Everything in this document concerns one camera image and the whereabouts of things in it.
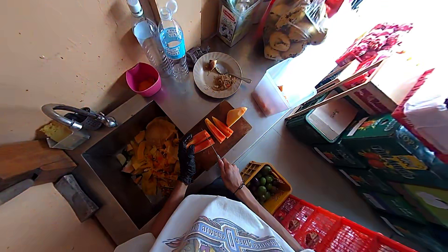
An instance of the stainless steel sink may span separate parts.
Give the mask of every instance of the stainless steel sink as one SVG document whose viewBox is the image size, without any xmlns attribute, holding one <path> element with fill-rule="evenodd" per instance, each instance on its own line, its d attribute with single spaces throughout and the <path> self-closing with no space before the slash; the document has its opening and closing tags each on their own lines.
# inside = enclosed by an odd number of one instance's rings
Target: stainless steel sink
<svg viewBox="0 0 448 252">
<path fill-rule="evenodd" d="M 164 201 L 152 204 L 133 182 L 130 174 L 121 172 L 121 164 L 115 155 L 144 130 L 152 119 L 159 116 L 166 114 L 154 101 L 150 102 L 82 154 L 138 229 L 160 211 Z"/>
</svg>

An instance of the stainless steel counter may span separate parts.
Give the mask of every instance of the stainless steel counter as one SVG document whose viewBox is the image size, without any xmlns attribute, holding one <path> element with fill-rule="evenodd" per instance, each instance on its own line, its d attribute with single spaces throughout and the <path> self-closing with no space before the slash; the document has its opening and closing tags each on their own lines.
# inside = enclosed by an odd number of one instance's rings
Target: stainless steel counter
<svg viewBox="0 0 448 252">
<path fill-rule="evenodd" d="M 253 80 L 251 84 L 242 84 L 234 95 L 226 98 L 235 108 L 248 108 L 243 117 L 252 125 L 249 133 L 224 156 L 232 163 L 241 157 L 286 113 L 283 112 L 266 117 L 252 98 L 251 93 L 263 77 L 265 71 L 276 63 L 275 61 L 265 59 L 263 46 L 261 44 L 255 45 L 254 41 L 251 34 L 248 34 L 231 48 L 217 37 L 211 38 L 202 44 L 202 46 L 210 46 L 212 52 L 224 52 L 232 56 L 240 64 L 243 76 Z M 196 87 L 191 72 L 188 77 L 188 80 L 183 83 L 176 82 L 171 78 L 164 78 L 162 79 L 162 89 L 157 94 L 150 98 L 135 95 L 112 111 L 109 116 L 114 117 L 119 124 L 123 123 L 154 100 L 174 124 L 185 133 L 223 100 L 206 96 Z M 78 164 L 74 171 L 76 179 L 87 194 L 100 204 L 100 210 L 96 213 L 96 217 L 114 241 L 120 244 L 138 234 L 146 233 L 150 222 L 139 230 L 81 156 L 82 153 L 113 130 L 102 128 L 91 132 L 91 138 L 88 141 L 77 149 L 68 151 L 68 154 Z M 208 172 L 204 172 L 189 187 L 188 193 L 194 193 L 202 186 L 213 181 L 218 175 L 219 172 L 216 166 Z"/>
</svg>

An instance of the knife blade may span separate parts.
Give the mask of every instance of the knife blade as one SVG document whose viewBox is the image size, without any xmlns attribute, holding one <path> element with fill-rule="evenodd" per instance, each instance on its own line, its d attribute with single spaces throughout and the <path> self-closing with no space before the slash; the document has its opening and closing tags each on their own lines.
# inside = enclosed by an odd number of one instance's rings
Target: knife blade
<svg viewBox="0 0 448 252">
<path fill-rule="evenodd" d="M 219 159 L 221 159 L 221 157 L 218 155 L 218 153 L 216 153 L 216 150 L 215 150 L 215 148 L 213 148 L 213 145 L 211 144 L 211 142 L 210 142 L 210 139 L 209 138 L 207 138 L 207 140 L 208 140 L 208 143 L 210 144 L 210 146 L 211 146 L 211 148 L 213 149 L 213 151 L 215 152 L 215 154 L 216 154 L 216 157 L 218 158 L 218 160 Z"/>
</svg>

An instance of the white t-shirt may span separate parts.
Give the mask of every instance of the white t-shirt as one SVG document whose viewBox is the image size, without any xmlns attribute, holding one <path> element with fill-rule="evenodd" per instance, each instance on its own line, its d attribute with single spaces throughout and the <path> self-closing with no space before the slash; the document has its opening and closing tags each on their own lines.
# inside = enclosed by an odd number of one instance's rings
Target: white t-shirt
<svg viewBox="0 0 448 252">
<path fill-rule="evenodd" d="M 243 203 L 221 196 L 190 195 L 157 239 L 137 236 L 115 252 L 280 252 L 293 249 Z"/>
</svg>

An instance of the white plate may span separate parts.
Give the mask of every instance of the white plate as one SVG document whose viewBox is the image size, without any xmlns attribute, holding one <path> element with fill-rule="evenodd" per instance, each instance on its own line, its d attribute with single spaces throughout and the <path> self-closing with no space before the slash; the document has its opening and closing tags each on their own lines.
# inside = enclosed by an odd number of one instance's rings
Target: white plate
<svg viewBox="0 0 448 252">
<path fill-rule="evenodd" d="M 232 85 L 231 88 L 223 91 L 215 91 L 211 87 L 214 86 L 213 82 L 215 77 L 219 76 L 216 70 L 208 71 L 207 66 L 209 60 L 217 60 L 218 64 L 227 68 L 227 71 L 236 76 L 241 76 L 241 68 L 238 62 L 229 55 L 222 52 L 209 52 L 198 59 L 193 68 L 194 82 L 198 86 L 199 90 L 204 94 L 215 98 L 226 98 L 233 95 L 241 86 L 241 80 Z"/>
</svg>

